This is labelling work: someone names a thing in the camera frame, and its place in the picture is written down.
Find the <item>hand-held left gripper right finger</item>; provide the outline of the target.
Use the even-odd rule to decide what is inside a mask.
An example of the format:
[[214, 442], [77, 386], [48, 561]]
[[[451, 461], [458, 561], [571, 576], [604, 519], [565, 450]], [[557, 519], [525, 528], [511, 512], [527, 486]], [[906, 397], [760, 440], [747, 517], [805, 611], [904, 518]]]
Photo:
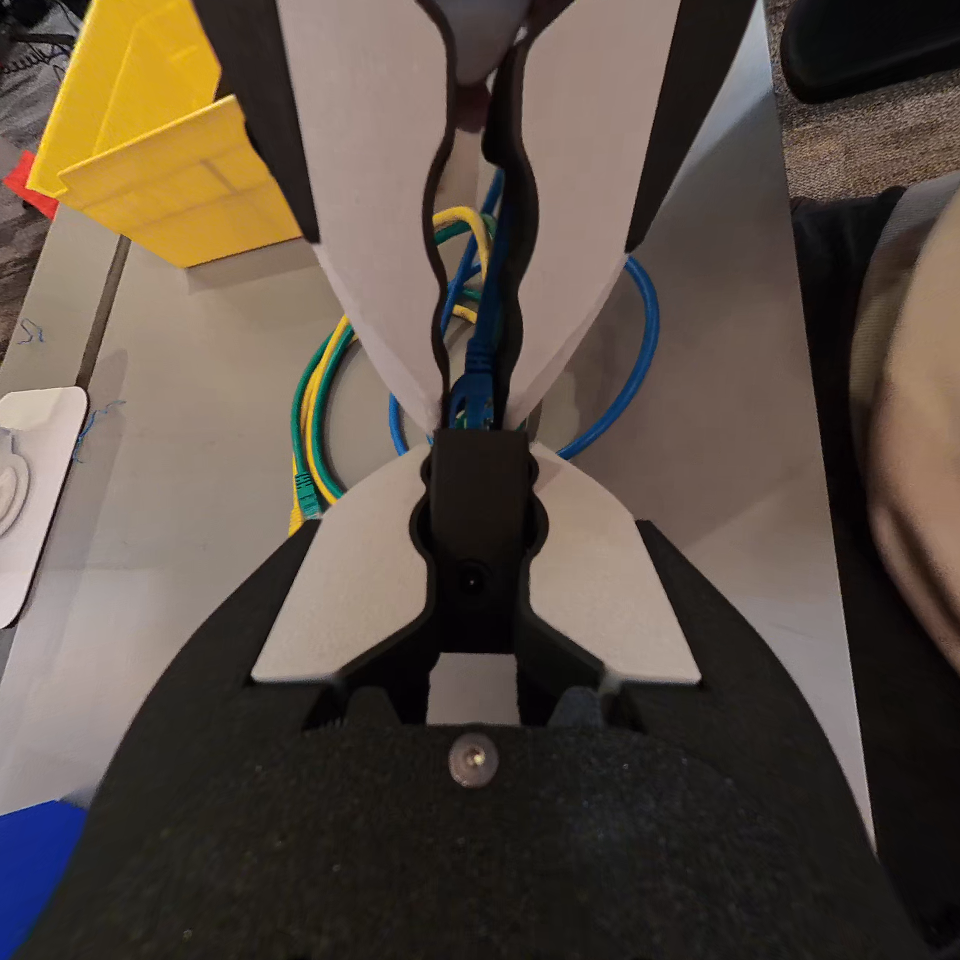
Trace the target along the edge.
[[527, 574], [517, 659], [540, 687], [694, 687], [701, 672], [634, 517], [539, 442], [545, 536]]

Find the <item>white plastic tray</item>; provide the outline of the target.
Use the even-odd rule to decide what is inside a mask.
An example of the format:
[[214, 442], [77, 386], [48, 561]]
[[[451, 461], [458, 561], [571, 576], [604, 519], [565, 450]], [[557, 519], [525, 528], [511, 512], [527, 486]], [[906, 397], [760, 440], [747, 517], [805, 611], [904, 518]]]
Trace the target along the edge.
[[1, 628], [19, 618], [90, 412], [78, 386], [1, 399]]

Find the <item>red striped object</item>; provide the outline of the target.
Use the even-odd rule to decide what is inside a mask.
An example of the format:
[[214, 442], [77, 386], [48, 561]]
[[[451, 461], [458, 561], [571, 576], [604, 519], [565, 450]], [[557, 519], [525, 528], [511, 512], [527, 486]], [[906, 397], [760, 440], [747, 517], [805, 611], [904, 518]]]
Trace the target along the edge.
[[54, 221], [59, 201], [31, 188], [29, 184], [35, 160], [36, 155], [32, 151], [21, 150], [17, 162], [2, 177], [2, 184], [18, 197], [25, 207], [33, 208], [48, 220]]

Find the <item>black ethernet port block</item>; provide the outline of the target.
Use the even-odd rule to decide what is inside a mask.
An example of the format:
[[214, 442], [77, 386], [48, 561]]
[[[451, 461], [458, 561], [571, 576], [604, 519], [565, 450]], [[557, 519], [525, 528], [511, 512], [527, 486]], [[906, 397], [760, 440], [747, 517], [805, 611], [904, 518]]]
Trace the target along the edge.
[[526, 435], [442, 428], [431, 448], [433, 623], [446, 654], [508, 654], [518, 606], [532, 459]]

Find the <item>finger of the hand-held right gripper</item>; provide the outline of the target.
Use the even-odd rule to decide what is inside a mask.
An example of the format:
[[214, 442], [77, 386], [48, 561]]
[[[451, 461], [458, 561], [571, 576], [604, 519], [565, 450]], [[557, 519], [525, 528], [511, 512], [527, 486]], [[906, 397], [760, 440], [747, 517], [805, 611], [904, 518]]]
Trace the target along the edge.
[[506, 176], [496, 428], [543, 399], [626, 263], [680, 5], [534, 2], [497, 74], [484, 143]]
[[449, 381], [432, 217], [453, 142], [450, 25], [435, 2], [277, 8], [318, 262], [379, 377], [432, 431]]

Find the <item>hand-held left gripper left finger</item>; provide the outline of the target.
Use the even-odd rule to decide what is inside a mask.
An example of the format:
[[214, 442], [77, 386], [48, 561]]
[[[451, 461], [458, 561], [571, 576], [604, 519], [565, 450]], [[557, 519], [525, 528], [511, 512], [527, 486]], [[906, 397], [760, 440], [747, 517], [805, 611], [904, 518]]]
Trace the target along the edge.
[[414, 447], [323, 516], [251, 670], [261, 684], [331, 681], [426, 609], [428, 573], [411, 519], [429, 447]]

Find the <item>blue plastic bin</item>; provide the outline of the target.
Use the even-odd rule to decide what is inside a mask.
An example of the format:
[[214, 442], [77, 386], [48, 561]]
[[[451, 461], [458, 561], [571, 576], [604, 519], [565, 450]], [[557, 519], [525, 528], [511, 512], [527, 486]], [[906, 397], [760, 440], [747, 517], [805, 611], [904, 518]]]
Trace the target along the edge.
[[12, 958], [59, 885], [87, 821], [84, 808], [49, 800], [1, 817], [1, 957]]

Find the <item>person's leg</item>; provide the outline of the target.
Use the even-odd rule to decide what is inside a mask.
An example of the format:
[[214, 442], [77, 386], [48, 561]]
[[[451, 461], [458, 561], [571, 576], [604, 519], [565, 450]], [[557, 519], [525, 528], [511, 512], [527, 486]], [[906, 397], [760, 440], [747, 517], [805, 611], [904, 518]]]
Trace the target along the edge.
[[959, 669], [959, 173], [909, 186], [870, 257], [848, 397], [870, 534]]

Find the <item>yellow plastic bin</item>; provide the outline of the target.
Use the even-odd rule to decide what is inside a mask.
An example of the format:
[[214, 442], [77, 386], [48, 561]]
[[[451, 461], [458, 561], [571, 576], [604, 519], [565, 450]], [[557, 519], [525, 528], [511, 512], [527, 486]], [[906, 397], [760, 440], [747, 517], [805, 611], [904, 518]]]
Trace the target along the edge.
[[178, 268], [301, 236], [191, 2], [91, 2], [26, 187]]

